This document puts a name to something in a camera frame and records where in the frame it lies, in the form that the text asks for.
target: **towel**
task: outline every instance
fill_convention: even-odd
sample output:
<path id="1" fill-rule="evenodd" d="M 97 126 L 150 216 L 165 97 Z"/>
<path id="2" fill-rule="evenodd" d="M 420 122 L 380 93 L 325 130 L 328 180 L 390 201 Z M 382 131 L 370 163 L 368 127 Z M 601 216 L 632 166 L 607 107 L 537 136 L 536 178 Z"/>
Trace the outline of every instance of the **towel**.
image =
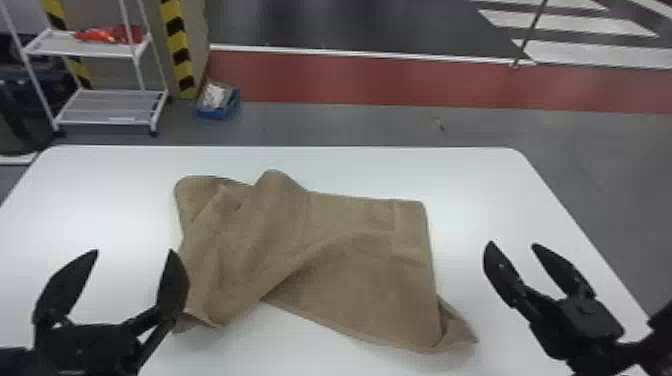
<path id="1" fill-rule="evenodd" d="M 420 202 L 311 192 L 273 170 L 254 185 L 185 177 L 175 197 L 191 281 L 178 331 L 224 326 L 264 301 L 421 353 L 475 342 L 436 294 Z"/>

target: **table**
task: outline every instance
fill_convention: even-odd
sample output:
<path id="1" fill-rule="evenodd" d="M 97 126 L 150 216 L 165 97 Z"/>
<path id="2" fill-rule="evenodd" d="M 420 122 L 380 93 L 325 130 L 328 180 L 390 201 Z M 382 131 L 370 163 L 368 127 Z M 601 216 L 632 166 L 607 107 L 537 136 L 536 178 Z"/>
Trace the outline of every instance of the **table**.
<path id="1" fill-rule="evenodd" d="M 73 320 L 120 322 L 149 307 L 166 252 L 180 244 L 175 182 L 213 174 L 252 183 L 269 168 L 311 190 L 424 202 L 438 292 L 480 343 L 419 355 L 259 304 L 224 329 L 169 335 L 142 375 L 569 375 L 489 285 L 481 260 L 491 239 L 526 282 L 559 297 L 529 246 L 556 250 L 591 281 L 628 339 L 648 331 L 642 309 L 515 150 L 59 146 L 37 159 L 0 208 L 2 344 L 30 346 L 30 314 L 48 277 L 91 248 L 101 255 Z"/>

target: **yellow and black striped pole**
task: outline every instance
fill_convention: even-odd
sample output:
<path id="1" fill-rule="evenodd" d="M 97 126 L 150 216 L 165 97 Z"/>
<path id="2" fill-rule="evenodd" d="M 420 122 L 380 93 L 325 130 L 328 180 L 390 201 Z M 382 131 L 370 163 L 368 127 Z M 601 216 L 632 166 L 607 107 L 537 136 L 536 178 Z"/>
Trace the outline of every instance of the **yellow and black striped pole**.
<path id="1" fill-rule="evenodd" d="M 168 51 L 173 63 L 175 80 L 180 89 L 179 97 L 194 98 L 197 94 L 196 80 L 180 0 L 161 0 L 161 19 L 166 27 Z"/>
<path id="2" fill-rule="evenodd" d="M 51 22 L 51 26 L 54 29 L 67 30 L 65 12 L 63 11 L 61 0 L 42 0 L 42 8 L 47 13 L 47 18 L 49 18 L 49 22 Z M 68 57 L 66 61 L 70 73 L 77 77 L 82 87 L 91 89 L 91 75 L 84 64 L 82 64 L 82 59 L 79 57 Z"/>

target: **wire shelf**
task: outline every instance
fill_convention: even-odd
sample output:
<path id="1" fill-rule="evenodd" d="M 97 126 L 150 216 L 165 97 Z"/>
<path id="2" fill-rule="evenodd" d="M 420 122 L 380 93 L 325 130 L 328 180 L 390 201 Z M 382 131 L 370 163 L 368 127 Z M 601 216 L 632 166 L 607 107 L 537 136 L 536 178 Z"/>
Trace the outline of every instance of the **wire shelf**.
<path id="1" fill-rule="evenodd" d="M 79 89 L 56 116 L 58 124 L 155 124 L 167 91 Z"/>
<path id="2" fill-rule="evenodd" d="M 28 55 L 40 56 L 83 56 L 105 57 L 116 59 L 139 59 L 152 40 L 147 33 L 138 44 L 111 44 L 85 42 L 72 36 L 72 31 L 46 29 L 33 39 L 24 52 Z"/>

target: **white floor marking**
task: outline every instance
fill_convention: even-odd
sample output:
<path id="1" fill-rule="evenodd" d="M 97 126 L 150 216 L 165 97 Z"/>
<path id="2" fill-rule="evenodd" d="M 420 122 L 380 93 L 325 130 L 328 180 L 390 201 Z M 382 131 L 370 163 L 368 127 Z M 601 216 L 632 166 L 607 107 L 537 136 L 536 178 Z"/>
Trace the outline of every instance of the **white floor marking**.
<path id="1" fill-rule="evenodd" d="M 503 57 L 406 54 L 396 52 L 329 50 L 329 49 L 317 49 L 317 48 L 239 46 L 236 44 L 226 44 L 226 43 L 210 43 L 210 50 L 232 51 L 232 52 L 262 52 L 262 53 L 289 54 L 289 55 L 346 56 L 346 57 L 364 57 L 373 59 L 449 61 L 449 62 L 490 63 L 490 64 L 510 64 L 511 61 L 513 61 L 513 58 L 503 58 Z M 520 64 L 534 65 L 534 61 L 523 59 L 520 61 Z"/>
<path id="2" fill-rule="evenodd" d="M 541 3 L 541 0 L 482 0 L 482 1 L 486 1 L 489 3 L 523 4 L 523 5 L 539 5 Z M 603 7 L 602 5 L 590 0 L 549 0 L 548 6 L 607 10 L 607 8 Z"/>
<path id="3" fill-rule="evenodd" d="M 493 25 L 499 27 L 528 28 L 534 13 L 507 12 L 482 9 L 479 12 Z M 576 17 L 544 14 L 539 19 L 537 28 L 540 30 L 578 31 L 600 34 L 657 36 L 638 24 L 616 18 Z"/>
<path id="4" fill-rule="evenodd" d="M 672 69 L 672 49 L 533 40 L 525 53 L 538 63 Z"/>

